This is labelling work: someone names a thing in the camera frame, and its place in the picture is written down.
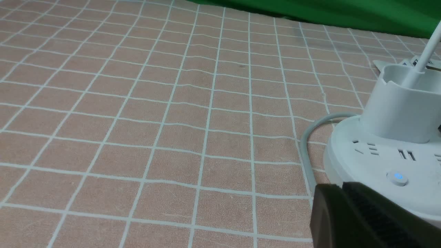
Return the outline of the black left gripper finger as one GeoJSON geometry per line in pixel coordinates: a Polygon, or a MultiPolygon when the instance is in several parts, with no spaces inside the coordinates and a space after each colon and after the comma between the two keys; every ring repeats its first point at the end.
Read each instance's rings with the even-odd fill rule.
{"type": "Polygon", "coordinates": [[[315,187],[315,248],[439,248],[440,229],[359,182],[315,187]]]}

